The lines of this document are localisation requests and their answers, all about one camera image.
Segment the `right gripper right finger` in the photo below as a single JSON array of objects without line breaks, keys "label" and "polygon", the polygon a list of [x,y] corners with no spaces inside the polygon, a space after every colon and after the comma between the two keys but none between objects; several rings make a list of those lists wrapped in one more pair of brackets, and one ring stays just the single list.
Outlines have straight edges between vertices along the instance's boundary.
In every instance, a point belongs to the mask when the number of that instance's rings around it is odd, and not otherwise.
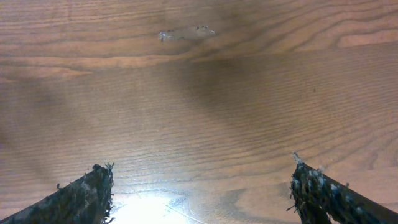
[{"label": "right gripper right finger", "polygon": [[292,206],[303,224],[397,224],[394,212],[314,169],[294,152],[290,182]]}]

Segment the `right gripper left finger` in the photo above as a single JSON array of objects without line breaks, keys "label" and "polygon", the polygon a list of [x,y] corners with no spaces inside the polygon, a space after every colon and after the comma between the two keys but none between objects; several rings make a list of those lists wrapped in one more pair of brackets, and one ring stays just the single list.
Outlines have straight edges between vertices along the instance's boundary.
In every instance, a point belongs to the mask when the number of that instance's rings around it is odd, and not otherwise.
[{"label": "right gripper left finger", "polygon": [[1,220],[1,224],[110,224],[113,165],[93,170],[41,201]]}]

